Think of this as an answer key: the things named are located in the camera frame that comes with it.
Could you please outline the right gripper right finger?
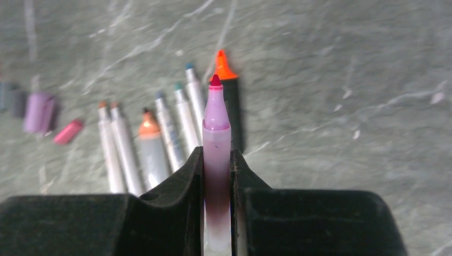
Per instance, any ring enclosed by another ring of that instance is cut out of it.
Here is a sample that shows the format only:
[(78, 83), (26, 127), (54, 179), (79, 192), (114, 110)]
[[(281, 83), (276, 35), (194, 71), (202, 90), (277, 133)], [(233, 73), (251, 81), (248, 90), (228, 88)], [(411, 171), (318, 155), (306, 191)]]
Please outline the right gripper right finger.
[(407, 255), (386, 202), (362, 190), (274, 189), (234, 150), (233, 255)]

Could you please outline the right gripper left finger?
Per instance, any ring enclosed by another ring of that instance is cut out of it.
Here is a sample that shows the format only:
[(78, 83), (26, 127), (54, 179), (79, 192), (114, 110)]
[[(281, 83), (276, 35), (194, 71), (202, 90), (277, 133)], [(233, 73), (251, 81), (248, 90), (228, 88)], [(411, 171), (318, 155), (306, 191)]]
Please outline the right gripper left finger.
[(1, 255), (202, 255), (203, 150), (154, 189), (14, 196), (1, 204)]

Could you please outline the white pen grey cap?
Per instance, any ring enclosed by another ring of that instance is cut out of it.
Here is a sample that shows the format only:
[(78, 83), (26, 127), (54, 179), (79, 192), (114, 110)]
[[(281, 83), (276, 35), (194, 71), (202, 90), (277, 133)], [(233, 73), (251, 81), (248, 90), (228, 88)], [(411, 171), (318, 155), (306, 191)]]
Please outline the white pen grey cap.
[(132, 140), (127, 128), (126, 120), (122, 115), (119, 104), (116, 102), (110, 104), (110, 113), (112, 118), (111, 127), (119, 151), (128, 192), (139, 197), (144, 193), (144, 189), (139, 176), (139, 169), (135, 161)]

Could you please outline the white marker orange end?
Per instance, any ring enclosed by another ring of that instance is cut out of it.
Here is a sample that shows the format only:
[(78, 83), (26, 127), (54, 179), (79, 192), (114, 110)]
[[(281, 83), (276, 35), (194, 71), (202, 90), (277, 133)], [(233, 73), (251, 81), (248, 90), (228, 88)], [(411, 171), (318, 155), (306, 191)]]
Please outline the white marker orange end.
[(123, 173), (117, 155), (109, 113), (107, 102), (101, 101), (98, 107), (98, 128), (104, 155), (104, 164), (107, 170), (109, 189), (112, 193), (126, 193), (127, 188), (123, 181)]

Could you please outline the white pen teal cap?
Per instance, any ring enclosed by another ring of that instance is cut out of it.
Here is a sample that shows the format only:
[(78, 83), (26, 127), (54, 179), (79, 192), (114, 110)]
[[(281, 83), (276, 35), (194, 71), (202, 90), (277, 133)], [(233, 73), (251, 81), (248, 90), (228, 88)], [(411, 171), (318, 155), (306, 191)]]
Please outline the white pen teal cap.
[(176, 111), (180, 122), (182, 137), (185, 143), (185, 150), (190, 156), (193, 150), (200, 146), (198, 133), (192, 117), (190, 103), (185, 96), (183, 86), (181, 83), (174, 85), (174, 95), (176, 99)]

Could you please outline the orange pen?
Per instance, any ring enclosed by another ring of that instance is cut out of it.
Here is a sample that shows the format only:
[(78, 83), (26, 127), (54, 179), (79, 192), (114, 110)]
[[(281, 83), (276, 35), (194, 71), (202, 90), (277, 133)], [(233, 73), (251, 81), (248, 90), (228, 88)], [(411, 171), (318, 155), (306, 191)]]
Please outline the orange pen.
[(203, 120), (203, 162), (207, 241), (211, 250), (229, 247), (231, 127), (217, 74), (208, 87)]

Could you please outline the white pen blue cap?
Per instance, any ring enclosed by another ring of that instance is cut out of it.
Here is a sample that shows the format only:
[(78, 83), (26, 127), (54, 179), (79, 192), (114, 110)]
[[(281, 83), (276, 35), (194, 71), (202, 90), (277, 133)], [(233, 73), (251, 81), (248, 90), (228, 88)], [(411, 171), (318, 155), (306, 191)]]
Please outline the white pen blue cap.
[(185, 66), (185, 76), (187, 79), (187, 93), (192, 104), (192, 110), (195, 117), (195, 124), (197, 127), (199, 140), (203, 140), (203, 120), (205, 117), (206, 101), (201, 87), (201, 82), (198, 79), (195, 67), (192, 63), (187, 63)]

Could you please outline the pink marker cap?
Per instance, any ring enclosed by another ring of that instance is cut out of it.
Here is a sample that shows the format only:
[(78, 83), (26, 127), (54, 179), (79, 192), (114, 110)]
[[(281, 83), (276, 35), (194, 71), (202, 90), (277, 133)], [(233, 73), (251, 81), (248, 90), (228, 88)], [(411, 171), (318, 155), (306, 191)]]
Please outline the pink marker cap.
[(57, 145), (68, 144), (82, 130), (83, 126), (81, 120), (74, 119), (54, 137), (53, 142)]

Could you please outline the black orange highlighter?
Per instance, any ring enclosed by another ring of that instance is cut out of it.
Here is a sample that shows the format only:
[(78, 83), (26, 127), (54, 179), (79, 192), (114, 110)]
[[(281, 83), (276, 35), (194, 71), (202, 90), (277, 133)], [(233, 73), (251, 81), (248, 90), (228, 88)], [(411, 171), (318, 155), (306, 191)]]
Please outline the black orange highlighter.
[(219, 77), (224, 88), (224, 100), (232, 129), (232, 148), (243, 153), (245, 150), (245, 140), (241, 98), (239, 93), (239, 76), (230, 69), (225, 50), (219, 50), (217, 52), (214, 75), (211, 77), (210, 81), (215, 75)]

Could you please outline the purple highlighter cap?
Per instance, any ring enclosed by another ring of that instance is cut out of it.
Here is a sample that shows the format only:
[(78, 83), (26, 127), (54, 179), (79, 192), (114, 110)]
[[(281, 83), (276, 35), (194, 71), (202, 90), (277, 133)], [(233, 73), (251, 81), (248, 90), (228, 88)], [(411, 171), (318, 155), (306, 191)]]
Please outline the purple highlighter cap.
[(46, 92), (35, 92), (28, 96), (23, 130), (27, 133), (51, 131), (55, 110), (55, 97)]

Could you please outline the dark grey pen cap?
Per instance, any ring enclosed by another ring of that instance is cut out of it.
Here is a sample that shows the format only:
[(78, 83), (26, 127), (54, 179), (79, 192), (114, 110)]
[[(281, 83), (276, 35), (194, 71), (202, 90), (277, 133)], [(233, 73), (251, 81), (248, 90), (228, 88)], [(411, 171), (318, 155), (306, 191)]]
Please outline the dark grey pen cap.
[(11, 114), (16, 118), (24, 118), (27, 103), (27, 94), (23, 90), (13, 91), (13, 104)]

